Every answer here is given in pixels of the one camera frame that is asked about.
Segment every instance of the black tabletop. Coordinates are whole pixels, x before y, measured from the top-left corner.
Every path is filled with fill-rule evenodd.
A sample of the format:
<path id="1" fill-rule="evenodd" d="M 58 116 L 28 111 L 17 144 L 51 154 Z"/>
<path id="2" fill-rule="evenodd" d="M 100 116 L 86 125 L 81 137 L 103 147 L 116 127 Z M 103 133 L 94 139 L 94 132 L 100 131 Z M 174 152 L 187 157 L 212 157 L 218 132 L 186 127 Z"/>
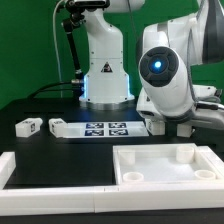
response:
<path id="1" fill-rule="evenodd" d="M 27 118 L 43 119 L 41 131 L 17 138 L 15 124 Z M 168 124 L 165 136 L 119 138 L 55 138 L 51 118 L 65 122 L 143 121 L 135 106 L 117 111 L 80 108 L 72 99 L 21 99 L 0 110 L 0 153 L 15 151 L 16 170 L 5 189 L 114 185 L 114 145 L 195 143 L 208 145 L 224 159 L 222 131 L 197 128 L 191 138 L 176 137 Z M 102 214 L 0 217 L 0 223 L 222 223 L 224 209 L 134 211 Z"/>

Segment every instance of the blue light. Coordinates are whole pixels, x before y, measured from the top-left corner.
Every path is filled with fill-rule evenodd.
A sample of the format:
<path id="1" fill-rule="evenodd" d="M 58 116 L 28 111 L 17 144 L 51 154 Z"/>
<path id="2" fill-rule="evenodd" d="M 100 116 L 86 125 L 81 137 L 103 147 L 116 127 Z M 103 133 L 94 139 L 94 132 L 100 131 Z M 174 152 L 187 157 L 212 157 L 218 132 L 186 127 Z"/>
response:
<path id="1" fill-rule="evenodd" d="M 87 75 L 84 76 L 84 94 L 83 98 L 87 97 Z"/>
<path id="2" fill-rule="evenodd" d="M 155 68 L 157 68 L 157 69 L 161 68 L 161 66 L 162 66 L 161 61 L 156 61 L 155 64 L 154 64 L 154 66 L 155 66 Z"/>

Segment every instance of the green wall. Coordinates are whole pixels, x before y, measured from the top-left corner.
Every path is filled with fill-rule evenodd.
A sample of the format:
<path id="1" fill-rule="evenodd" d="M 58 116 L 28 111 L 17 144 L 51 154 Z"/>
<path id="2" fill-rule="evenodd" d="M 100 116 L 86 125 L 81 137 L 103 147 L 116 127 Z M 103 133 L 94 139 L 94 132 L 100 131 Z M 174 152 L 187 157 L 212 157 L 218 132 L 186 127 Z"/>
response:
<path id="1" fill-rule="evenodd" d="M 57 64 L 52 35 L 55 0 L 1 0 L 0 13 L 0 108 L 10 101 L 27 97 L 39 87 L 57 82 Z M 133 13 L 139 35 L 144 27 L 197 10 L 196 0 L 146 0 L 144 7 Z M 57 16 L 57 33 L 63 80 L 73 78 L 73 65 L 65 33 L 60 26 L 69 15 Z M 129 14 L 107 14 L 105 18 L 124 34 L 124 67 L 130 74 L 131 92 L 141 89 L 135 64 L 135 38 Z M 88 71 L 88 47 L 85 29 L 74 32 L 84 72 Z M 224 87 L 224 63 L 195 66 L 193 81 L 197 84 Z M 39 97 L 58 97 L 57 93 Z"/>

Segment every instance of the black cable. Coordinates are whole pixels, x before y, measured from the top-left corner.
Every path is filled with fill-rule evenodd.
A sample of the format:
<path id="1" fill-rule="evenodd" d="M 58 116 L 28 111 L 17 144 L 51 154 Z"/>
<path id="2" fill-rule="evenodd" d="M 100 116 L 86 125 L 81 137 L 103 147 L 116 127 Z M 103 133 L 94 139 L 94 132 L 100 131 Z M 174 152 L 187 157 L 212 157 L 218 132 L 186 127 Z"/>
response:
<path id="1" fill-rule="evenodd" d="M 46 86 L 41 87 L 40 89 L 38 89 L 37 91 L 31 93 L 27 98 L 28 99 L 32 99 L 34 98 L 39 92 L 51 88 L 51 87 L 55 87 L 55 86 L 61 86 L 61 85 L 68 85 L 68 84 L 72 84 L 71 81 L 69 82 L 57 82 L 57 83 L 52 83 L 52 84 L 48 84 Z"/>

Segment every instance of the white plastic block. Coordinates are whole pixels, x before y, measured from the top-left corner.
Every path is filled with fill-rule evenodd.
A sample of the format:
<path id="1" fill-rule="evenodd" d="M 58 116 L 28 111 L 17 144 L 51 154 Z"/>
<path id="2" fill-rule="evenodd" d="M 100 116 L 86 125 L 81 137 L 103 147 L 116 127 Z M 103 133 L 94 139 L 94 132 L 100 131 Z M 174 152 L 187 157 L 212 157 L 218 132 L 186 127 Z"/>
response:
<path id="1" fill-rule="evenodd" d="M 177 136 L 179 137 L 191 137 L 193 133 L 192 126 L 186 124 L 178 124 L 177 125 Z"/>
<path id="2" fill-rule="evenodd" d="M 40 126 L 43 123 L 41 118 L 28 118 L 15 125 L 16 137 L 28 138 L 29 136 L 40 131 Z"/>
<path id="3" fill-rule="evenodd" d="M 67 128 L 67 123 L 61 118 L 49 120 L 49 130 L 56 138 L 64 137 L 65 128 Z"/>
<path id="4" fill-rule="evenodd" d="M 145 125 L 152 135 L 165 135 L 165 123 L 163 121 L 145 119 Z"/>
<path id="5" fill-rule="evenodd" d="M 0 216 L 93 213 L 94 188 L 0 190 Z"/>
<path id="6" fill-rule="evenodd" d="M 4 188 L 15 167 L 15 153 L 4 152 L 0 156 L 0 190 Z"/>

